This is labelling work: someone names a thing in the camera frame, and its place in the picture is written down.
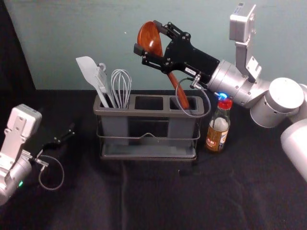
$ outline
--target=blue led light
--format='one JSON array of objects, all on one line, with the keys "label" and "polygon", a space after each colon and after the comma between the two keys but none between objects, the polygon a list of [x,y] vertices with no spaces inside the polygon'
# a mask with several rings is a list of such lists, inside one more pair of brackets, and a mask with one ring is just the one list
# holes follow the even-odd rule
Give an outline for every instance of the blue led light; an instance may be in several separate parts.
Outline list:
[{"label": "blue led light", "polygon": [[227,94],[223,92],[219,93],[219,95],[221,99],[226,99],[228,97]]}]

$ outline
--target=sauce bottle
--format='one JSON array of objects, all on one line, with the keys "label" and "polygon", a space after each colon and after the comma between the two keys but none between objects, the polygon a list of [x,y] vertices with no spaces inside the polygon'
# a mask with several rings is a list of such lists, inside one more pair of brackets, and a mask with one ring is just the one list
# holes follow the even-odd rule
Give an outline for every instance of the sauce bottle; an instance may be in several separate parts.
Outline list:
[{"label": "sauce bottle", "polygon": [[220,100],[209,123],[206,147],[212,152],[220,152],[225,145],[230,127],[230,109],[232,101],[228,98]]}]

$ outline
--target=black tablecloth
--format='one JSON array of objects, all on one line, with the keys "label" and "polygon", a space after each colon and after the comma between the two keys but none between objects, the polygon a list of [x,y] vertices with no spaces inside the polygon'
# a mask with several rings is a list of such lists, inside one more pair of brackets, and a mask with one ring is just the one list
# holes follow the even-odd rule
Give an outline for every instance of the black tablecloth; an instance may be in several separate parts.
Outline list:
[{"label": "black tablecloth", "polygon": [[[0,207],[1,229],[307,229],[307,183],[280,144],[288,121],[264,129],[253,123],[249,110],[234,105],[219,155],[203,147],[208,116],[194,163],[101,161],[94,98],[89,91],[1,96],[3,129],[20,103],[42,113],[39,131],[26,146],[31,152],[76,124],[76,136],[67,145],[45,153],[62,162],[63,187],[56,192],[41,188],[39,167],[34,167],[24,186]],[[59,181],[59,169],[50,162],[45,182]]]}]

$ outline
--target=wooden ladle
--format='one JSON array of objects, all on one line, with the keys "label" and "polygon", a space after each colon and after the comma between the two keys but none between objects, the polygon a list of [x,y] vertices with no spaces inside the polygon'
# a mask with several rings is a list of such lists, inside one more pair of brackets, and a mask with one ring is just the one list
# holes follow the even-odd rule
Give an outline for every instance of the wooden ladle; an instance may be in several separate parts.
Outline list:
[{"label": "wooden ladle", "polygon": [[[146,51],[152,52],[156,55],[163,57],[161,38],[159,35],[159,31],[154,22],[146,22],[140,28],[137,42]],[[170,72],[167,74],[167,76],[169,80],[171,81],[173,87],[176,89],[176,87],[178,86],[178,81],[176,77],[174,76],[174,74]],[[177,94],[178,94],[178,98],[179,98],[181,106],[184,109],[188,109],[189,102],[181,86],[178,87]]]}]

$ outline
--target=brown liquid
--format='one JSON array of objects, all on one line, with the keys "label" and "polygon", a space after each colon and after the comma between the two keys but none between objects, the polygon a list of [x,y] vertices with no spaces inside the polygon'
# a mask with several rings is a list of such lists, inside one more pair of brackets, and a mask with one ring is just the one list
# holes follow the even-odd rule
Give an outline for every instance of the brown liquid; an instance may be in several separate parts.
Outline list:
[{"label": "brown liquid", "polygon": [[225,144],[228,130],[216,131],[211,126],[209,126],[208,134],[206,138],[207,149],[213,152],[220,152]]}]

